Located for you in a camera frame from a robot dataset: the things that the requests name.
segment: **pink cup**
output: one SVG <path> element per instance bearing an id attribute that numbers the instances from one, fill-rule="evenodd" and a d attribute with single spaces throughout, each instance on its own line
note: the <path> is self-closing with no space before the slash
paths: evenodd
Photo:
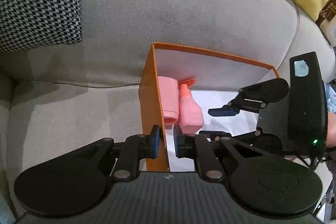
<path id="1" fill-rule="evenodd" d="M 157 78 L 165 126 L 172 126 L 179 120 L 179 85 L 177 80 L 170 77 Z"/>

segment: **metal screw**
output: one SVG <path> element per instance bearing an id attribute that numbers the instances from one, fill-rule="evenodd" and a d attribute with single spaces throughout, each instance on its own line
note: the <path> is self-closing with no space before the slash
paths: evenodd
<path id="1" fill-rule="evenodd" d="M 208 172 L 206 172 L 205 174 L 208 178 L 211 178 L 211 179 L 219 179 L 222 177 L 222 172 L 219 172 L 217 170 L 210 170 Z"/>
<path id="2" fill-rule="evenodd" d="M 131 175 L 127 170 L 118 170 L 114 173 L 114 176 L 118 179 L 126 179 Z"/>

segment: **ribbed black surface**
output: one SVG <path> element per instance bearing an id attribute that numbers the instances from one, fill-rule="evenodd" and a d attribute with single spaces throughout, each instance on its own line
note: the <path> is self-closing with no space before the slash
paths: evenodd
<path id="1" fill-rule="evenodd" d="M 320 223 L 311 215 L 271 220 L 236 204 L 220 184 L 207 183 L 197 173 L 142 172 L 138 179 L 116 184 L 97 207 L 66 219 L 25 216 L 20 224 L 266 224 Z"/>

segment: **fabric upholstery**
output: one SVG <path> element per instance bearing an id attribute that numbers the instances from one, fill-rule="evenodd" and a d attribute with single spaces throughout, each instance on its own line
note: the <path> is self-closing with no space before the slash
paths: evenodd
<path id="1" fill-rule="evenodd" d="M 15 178 L 27 168 L 104 137 L 115 142 L 142 133 L 138 86 L 86 88 L 22 82 L 9 114 L 7 175 L 11 197 Z"/>
<path id="2" fill-rule="evenodd" d="M 6 166 L 6 136 L 7 124 L 9 118 L 9 109 L 11 107 L 11 100 L 14 91 L 14 80 L 10 78 L 0 68 L 0 138 L 1 138 L 1 152 Z"/>
<path id="3" fill-rule="evenodd" d="M 278 67 L 296 21 L 291 0 L 82 0 L 82 43 L 0 54 L 0 65 L 19 80 L 138 84 L 151 43 L 163 41 Z"/>
<path id="4" fill-rule="evenodd" d="M 11 213 L 8 214 L 8 207 L 13 209 L 11 197 L 6 177 L 6 149 L 7 149 L 7 125 L 9 119 L 9 109 L 14 91 L 14 81 L 6 75 L 0 68 L 0 211 L 3 217 L 13 219 Z"/>
<path id="5" fill-rule="evenodd" d="M 293 56 L 307 52 L 316 52 L 322 79 L 329 83 L 336 75 L 335 52 L 328 41 L 324 38 L 321 30 L 316 27 L 310 17 L 298 7 L 299 24 L 294 41 L 289 48 L 288 54 L 278 68 L 280 77 L 290 81 L 289 59 Z"/>

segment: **black circular pad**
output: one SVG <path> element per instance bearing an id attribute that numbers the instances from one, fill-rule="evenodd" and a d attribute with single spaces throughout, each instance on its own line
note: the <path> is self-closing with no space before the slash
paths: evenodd
<path id="1" fill-rule="evenodd" d="M 27 169 L 14 184 L 15 195 L 28 211 L 64 217 L 95 205 L 106 191 L 106 179 L 85 159 L 57 160 Z"/>
<path id="2" fill-rule="evenodd" d="M 238 201 L 269 216 L 310 213 L 322 194 L 318 175 L 281 158 L 263 158 L 248 159 L 230 177 Z"/>

